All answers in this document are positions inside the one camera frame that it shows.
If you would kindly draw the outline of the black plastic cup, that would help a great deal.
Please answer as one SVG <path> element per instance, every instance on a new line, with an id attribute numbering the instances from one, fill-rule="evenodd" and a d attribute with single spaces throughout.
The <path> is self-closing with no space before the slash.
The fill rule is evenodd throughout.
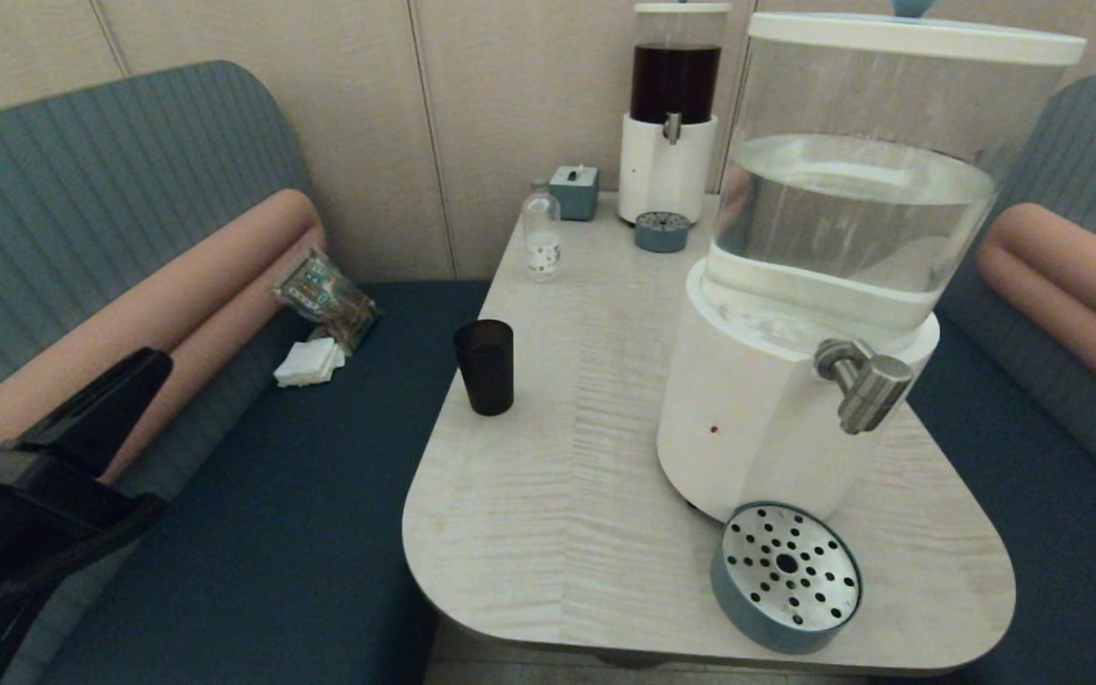
<path id="1" fill-rule="evenodd" d="M 492 318 L 463 326 L 453 335 L 454 352 L 473 412 L 503 415 L 513 406 L 514 330 Z"/>

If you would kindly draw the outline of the clear glass bottle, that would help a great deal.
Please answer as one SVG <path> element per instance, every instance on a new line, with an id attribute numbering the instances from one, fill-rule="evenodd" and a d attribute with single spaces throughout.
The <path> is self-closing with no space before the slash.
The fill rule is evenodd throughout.
<path id="1" fill-rule="evenodd" d="M 547 178 L 535 179 L 520 213 L 523 261 L 532 282 L 549 282 L 560 273 L 560 222 L 561 208 L 559 201 L 553 198 L 551 183 Z"/>

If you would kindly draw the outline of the blue-grey square box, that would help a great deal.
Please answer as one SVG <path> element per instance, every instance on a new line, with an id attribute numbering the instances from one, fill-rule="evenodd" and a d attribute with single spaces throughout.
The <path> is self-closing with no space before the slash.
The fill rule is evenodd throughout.
<path id="1" fill-rule="evenodd" d="M 557 199 L 562 221 L 591 222 L 597 213 L 600 168 L 591 165 L 561 165 L 549 182 L 549 190 Z"/>

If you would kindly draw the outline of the blue perforated drip tray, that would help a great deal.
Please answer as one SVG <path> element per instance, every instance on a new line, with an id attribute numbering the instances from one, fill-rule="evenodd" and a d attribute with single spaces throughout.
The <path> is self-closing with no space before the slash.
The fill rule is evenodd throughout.
<path id="1" fill-rule="evenodd" d="M 652 253 L 678 253 L 686 248 L 693 222 L 683 214 L 646 212 L 633 221 L 633 243 Z"/>

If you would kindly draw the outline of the dark drink dispenser white base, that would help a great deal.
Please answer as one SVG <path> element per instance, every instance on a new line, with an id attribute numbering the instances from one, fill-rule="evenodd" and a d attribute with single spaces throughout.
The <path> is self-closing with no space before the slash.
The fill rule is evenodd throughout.
<path id="1" fill-rule="evenodd" d="M 713 96 L 722 55 L 727 3 L 635 5 L 631 96 L 623 117 L 618 217 L 646 212 L 700 220 L 718 117 Z M 669 145 L 669 111 L 682 113 L 681 138 Z"/>

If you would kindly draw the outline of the clear water dispenser white base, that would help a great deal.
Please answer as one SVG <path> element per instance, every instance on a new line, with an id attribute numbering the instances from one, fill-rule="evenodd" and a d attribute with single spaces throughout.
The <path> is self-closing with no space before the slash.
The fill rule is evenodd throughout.
<path id="1" fill-rule="evenodd" d="M 1083 36 L 952 19 L 750 18 L 742 109 L 706 256 L 689 269 L 657 456 L 693 507 L 840 506 L 940 340 L 935 307 Z M 819 343 L 861 339 L 914 379 L 840 429 Z"/>

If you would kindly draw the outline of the clear plastic snack packet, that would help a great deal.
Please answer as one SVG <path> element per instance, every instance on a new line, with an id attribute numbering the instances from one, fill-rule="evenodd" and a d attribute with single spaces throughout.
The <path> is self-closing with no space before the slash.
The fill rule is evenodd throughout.
<path id="1" fill-rule="evenodd" d="M 317 246 L 305 246 L 279 270 L 271 294 L 334 339 L 347 359 L 357 354 L 383 316 L 377 301 Z"/>

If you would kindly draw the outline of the white folded napkin stack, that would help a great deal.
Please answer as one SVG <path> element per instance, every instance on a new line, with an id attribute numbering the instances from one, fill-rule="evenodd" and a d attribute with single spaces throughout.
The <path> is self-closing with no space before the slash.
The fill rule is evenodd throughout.
<path id="1" fill-rule="evenodd" d="M 293 343 L 273 376 L 279 387 L 301 387 L 329 383 L 335 369 L 346 364 L 346 355 L 334 339 L 318 338 Z"/>

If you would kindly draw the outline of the round metal drip tray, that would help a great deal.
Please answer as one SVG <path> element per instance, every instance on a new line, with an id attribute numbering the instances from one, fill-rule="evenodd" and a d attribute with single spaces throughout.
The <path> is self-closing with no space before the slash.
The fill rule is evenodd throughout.
<path id="1" fill-rule="evenodd" d="M 825 521 L 774 501 L 745 503 L 727 517 L 710 585 L 740 633 L 784 655 L 825 649 L 864 602 L 847 543 Z"/>

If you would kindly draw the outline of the teal upholstered bench sofa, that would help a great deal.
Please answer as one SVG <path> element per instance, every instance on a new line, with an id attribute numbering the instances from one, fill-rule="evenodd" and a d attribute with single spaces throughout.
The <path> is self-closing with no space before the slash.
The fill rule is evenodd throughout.
<path id="1" fill-rule="evenodd" d="M 1032 203 L 1096 235 L 1096 75 L 1057 92 L 991 212 Z M 1011 556 L 995 649 L 940 676 L 870 685 L 1096 685 L 1096 374 L 980 277 L 968 255 L 910 407 Z"/>
<path id="2" fill-rule="evenodd" d="M 0 111 L 0 385 L 142 279 L 282 190 L 313 195 L 255 75 L 195 64 Z M 160 324 L 217 299 L 165 393 L 189 404 L 119 486 L 168 499 L 135 549 L 49 600 L 3 685 L 421 685 L 438 613 L 401 510 L 487 282 L 372 284 L 379 321 L 332 383 L 273 386 L 308 333 L 269 261 L 197 267 Z"/>

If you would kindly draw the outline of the pink cylindrical bolster cushion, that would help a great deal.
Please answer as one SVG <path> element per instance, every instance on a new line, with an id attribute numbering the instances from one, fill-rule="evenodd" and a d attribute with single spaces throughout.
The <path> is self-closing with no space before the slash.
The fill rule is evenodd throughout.
<path id="1" fill-rule="evenodd" d="M 274 192 L 0 383 L 0 445 L 134 351 L 164 351 L 173 362 L 164 386 L 101 476 L 118 481 L 279 312 L 271 287 L 292 261 L 324 246 L 313 201 L 293 189 Z"/>
<path id="2" fill-rule="evenodd" d="M 1025 203 L 1002 212 L 977 248 L 980 278 L 1096 376 L 1096 235 Z"/>

